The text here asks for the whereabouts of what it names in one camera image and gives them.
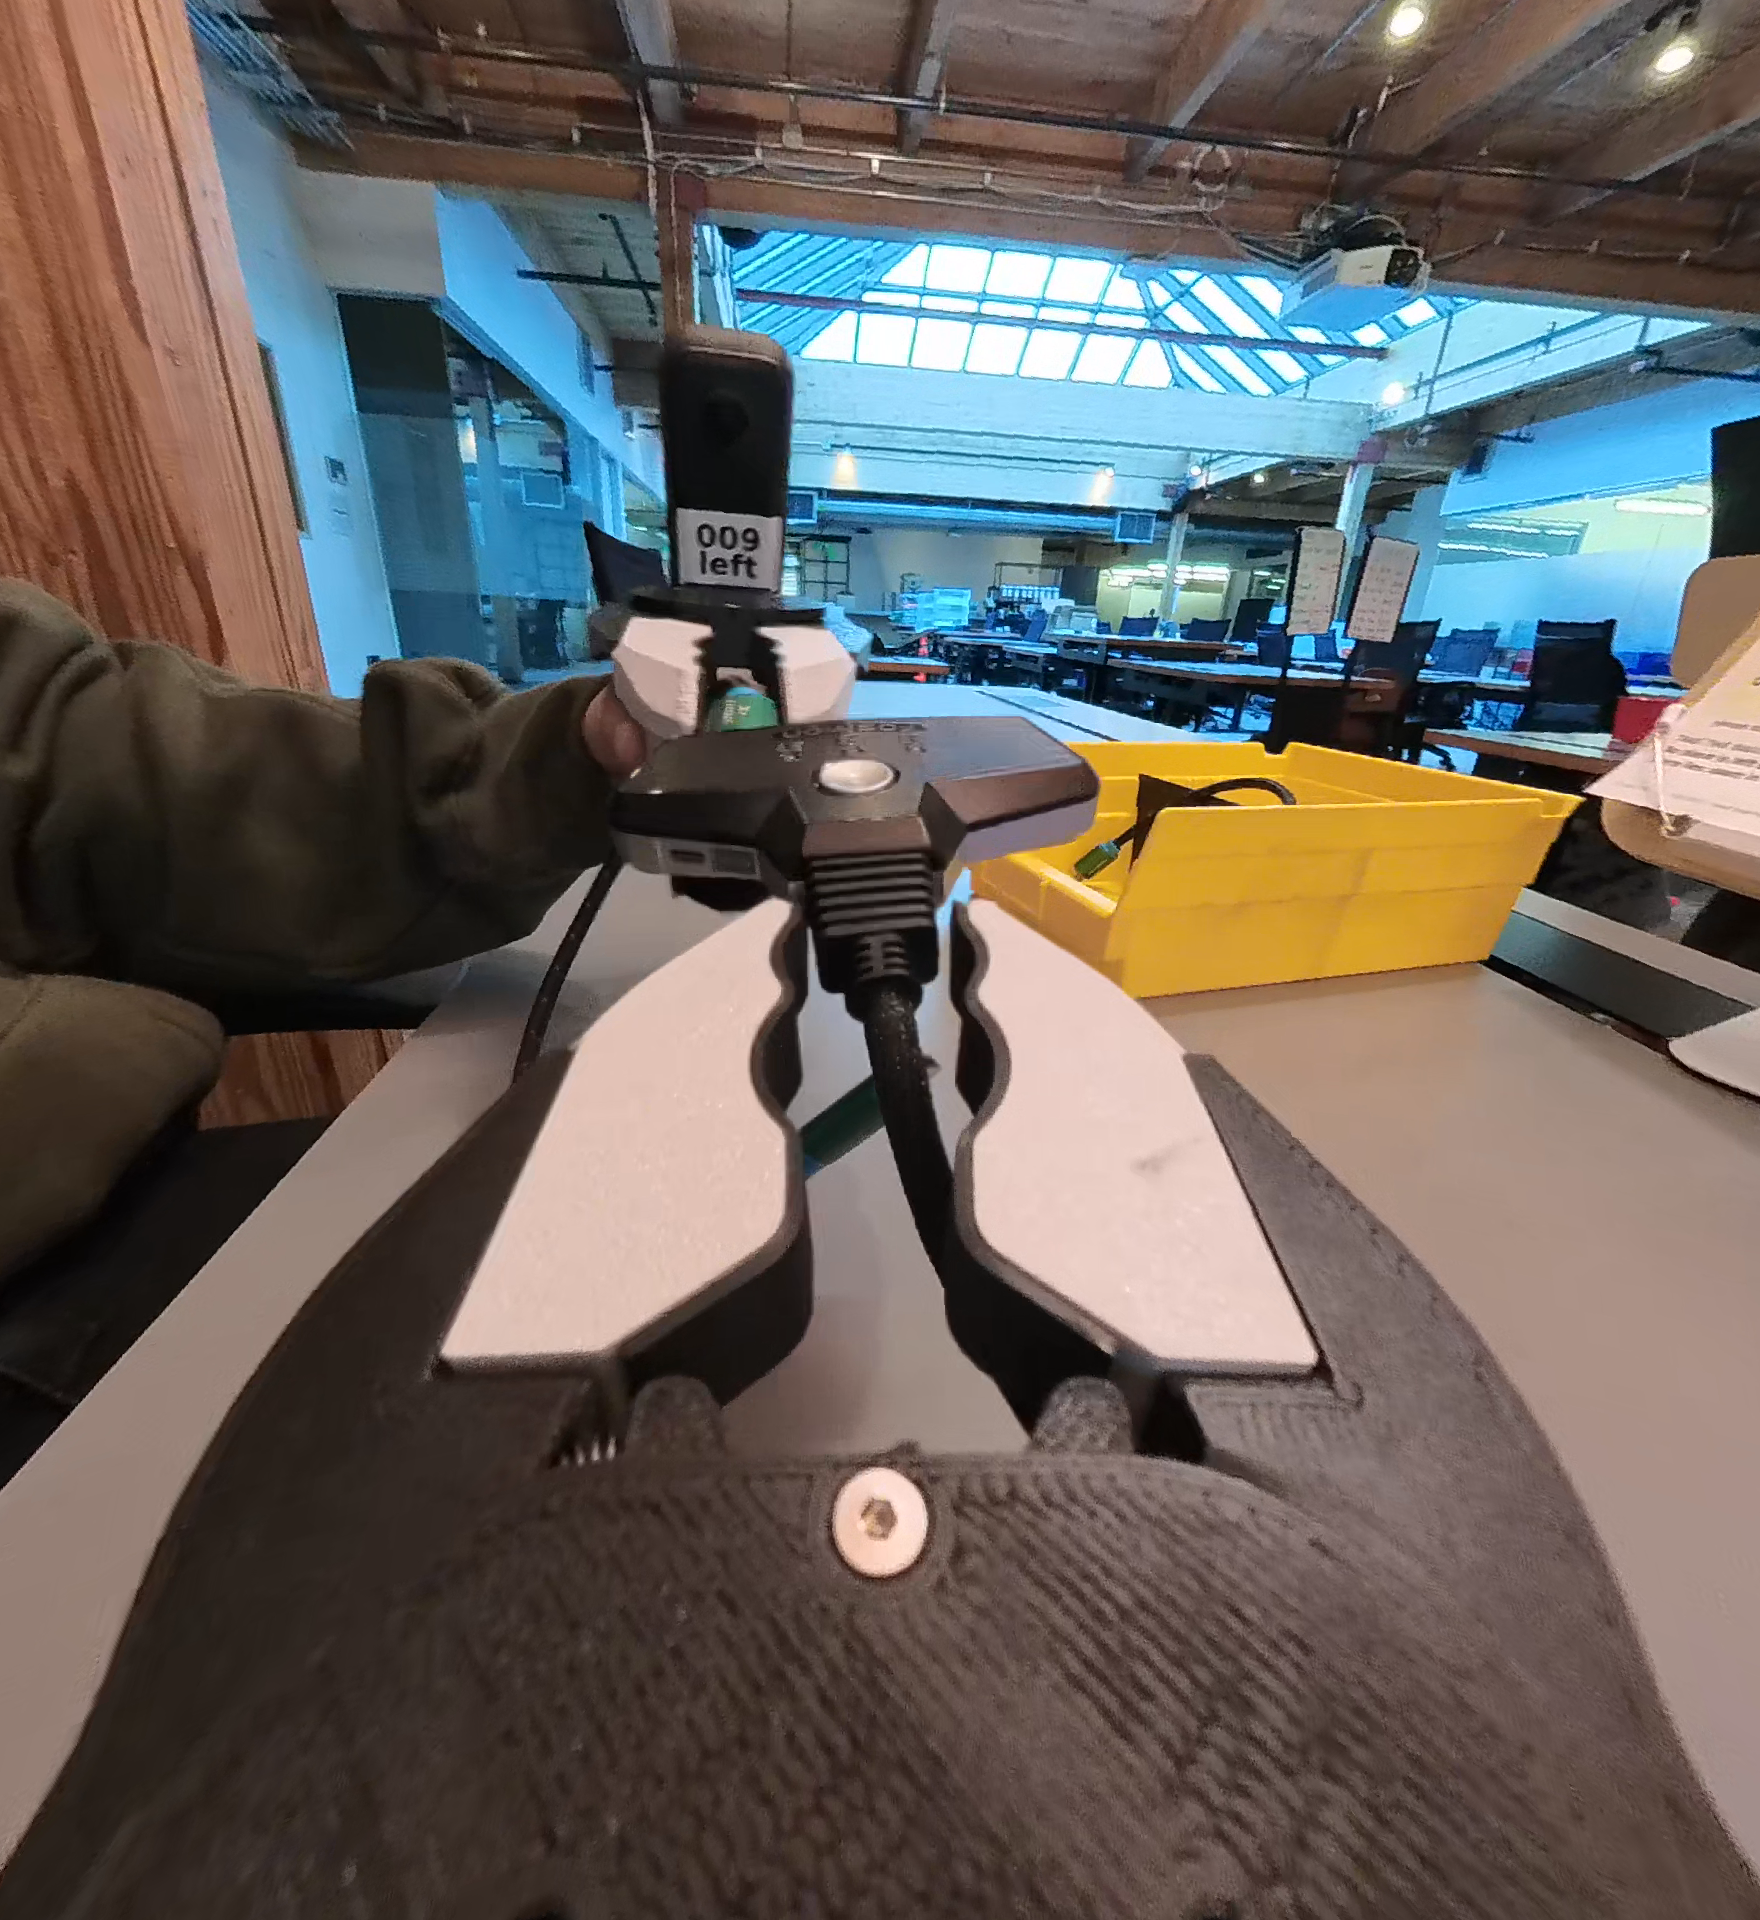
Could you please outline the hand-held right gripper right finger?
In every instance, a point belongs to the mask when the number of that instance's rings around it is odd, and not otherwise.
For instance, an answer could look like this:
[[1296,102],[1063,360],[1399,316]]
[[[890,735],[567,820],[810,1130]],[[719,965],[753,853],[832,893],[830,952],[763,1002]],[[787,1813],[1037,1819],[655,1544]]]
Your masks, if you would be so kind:
[[949,921],[956,1083],[946,1315],[1014,1415],[1065,1380],[1137,1419],[1195,1380],[1322,1364],[1188,1049],[1006,907]]

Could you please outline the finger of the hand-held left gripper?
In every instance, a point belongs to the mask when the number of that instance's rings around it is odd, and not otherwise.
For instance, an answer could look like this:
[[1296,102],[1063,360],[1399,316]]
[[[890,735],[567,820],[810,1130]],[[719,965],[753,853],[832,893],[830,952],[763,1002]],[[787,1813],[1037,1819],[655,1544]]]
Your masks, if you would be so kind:
[[610,654],[611,692],[649,740],[679,740],[706,730],[711,702],[703,619],[631,614]]
[[804,727],[849,718],[860,655],[827,623],[763,623],[777,723]]

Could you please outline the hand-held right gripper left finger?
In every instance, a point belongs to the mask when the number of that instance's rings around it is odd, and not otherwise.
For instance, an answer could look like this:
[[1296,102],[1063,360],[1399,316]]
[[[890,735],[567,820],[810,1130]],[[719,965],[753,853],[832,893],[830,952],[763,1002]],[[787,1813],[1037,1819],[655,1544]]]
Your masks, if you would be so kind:
[[573,1375],[611,1403],[772,1373],[814,1310],[792,904],[728,918],[619,995],[566,1053],[441,1334],[455,1375]]

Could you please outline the black hub adapter with cable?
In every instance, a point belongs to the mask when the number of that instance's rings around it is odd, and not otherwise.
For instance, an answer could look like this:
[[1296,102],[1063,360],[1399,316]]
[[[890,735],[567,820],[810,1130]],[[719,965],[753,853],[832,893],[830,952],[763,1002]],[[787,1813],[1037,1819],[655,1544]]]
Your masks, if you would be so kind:
[[1016,716],[820,721],[663,741],[610,804],[614,850],[689,898],[751,888],[797,904],[820,988],[863,1034],[915,1233],[960,1331],[954,1170],[918,1034],[941,963],[948,875],[1037,851],[1094,820],[1085,758]]

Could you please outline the person's left forearm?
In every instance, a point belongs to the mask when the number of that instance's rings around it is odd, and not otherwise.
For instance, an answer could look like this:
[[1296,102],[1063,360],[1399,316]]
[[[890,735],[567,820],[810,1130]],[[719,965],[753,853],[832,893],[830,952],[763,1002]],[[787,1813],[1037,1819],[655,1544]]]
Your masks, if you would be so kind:
[[219,1006],[506,948],[611,850],[603,683],[389,660],[308,706],[0,582],[0,975]]

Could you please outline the black office chair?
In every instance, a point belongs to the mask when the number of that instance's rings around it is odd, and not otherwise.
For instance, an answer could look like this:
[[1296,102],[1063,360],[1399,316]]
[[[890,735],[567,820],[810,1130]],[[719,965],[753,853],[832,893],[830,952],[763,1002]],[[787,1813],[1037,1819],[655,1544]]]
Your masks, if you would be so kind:
[[596,605],[624,605],[635,592],[670,583],[661,554],[646,543],[615,537],[592,520],[581,522],[590,583]]
[[1538,619],[1513,731],[1611,735],[1630,688],[1616,634],[1613,618]]

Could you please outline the yellow plastic bin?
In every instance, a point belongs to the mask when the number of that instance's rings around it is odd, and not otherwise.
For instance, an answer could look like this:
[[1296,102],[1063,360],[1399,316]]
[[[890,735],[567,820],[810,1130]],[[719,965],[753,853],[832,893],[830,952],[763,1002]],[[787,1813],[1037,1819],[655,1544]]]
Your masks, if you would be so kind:
[[1578,801],[1320,746],[1080,741],[1092,823],[969,874],[1131,997],[1480,963]]

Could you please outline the white board on stand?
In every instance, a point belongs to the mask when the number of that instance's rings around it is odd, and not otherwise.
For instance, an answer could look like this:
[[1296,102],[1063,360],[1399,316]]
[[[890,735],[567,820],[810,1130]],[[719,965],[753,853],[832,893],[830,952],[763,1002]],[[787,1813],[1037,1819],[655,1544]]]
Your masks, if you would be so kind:
[[1300,526],[1284,602],[1284,632],[1322,636],[1337,616],[1347,565],[1347,535],[1339,526]]
[[1369,535],[1343,616],[1350,645],[1387,645],[1395,640],[1419,559],[1417,539],[1379,531]]

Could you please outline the person's leg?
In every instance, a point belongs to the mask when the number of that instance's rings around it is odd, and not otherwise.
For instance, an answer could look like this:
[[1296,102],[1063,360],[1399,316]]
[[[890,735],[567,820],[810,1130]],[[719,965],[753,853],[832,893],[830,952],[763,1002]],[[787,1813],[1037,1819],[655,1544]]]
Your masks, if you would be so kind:
[[177,1122],[88,1222],[0,1283],[0,1491],[327,1127]]

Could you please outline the person's olive jacket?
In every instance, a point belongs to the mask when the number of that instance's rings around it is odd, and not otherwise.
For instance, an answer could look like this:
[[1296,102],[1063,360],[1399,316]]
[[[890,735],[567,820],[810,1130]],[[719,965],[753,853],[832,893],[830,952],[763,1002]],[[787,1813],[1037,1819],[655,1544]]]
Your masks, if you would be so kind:
[[0,973],[0,1285],[99,1212],[224,1053],[219,1021],[171,993]]

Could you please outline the white ceiling projector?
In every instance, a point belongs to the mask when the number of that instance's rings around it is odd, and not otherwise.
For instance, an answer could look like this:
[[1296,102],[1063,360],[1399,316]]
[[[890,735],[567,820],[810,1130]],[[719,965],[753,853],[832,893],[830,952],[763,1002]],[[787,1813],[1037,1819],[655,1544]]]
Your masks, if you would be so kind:
[[1357,334],[1424,296],[1431,265],[1403,224],[1360,209],[1325,228],[1324,245],[1280,291],[1278,321],[1320,334]]

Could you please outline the wooden pillar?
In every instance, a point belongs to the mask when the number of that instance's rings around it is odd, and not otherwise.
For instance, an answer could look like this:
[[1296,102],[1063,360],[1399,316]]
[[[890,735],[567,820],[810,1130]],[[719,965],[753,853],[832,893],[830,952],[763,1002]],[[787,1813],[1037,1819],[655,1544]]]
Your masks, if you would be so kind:
[[327,693],[177,4],[0,4],[0,580]]

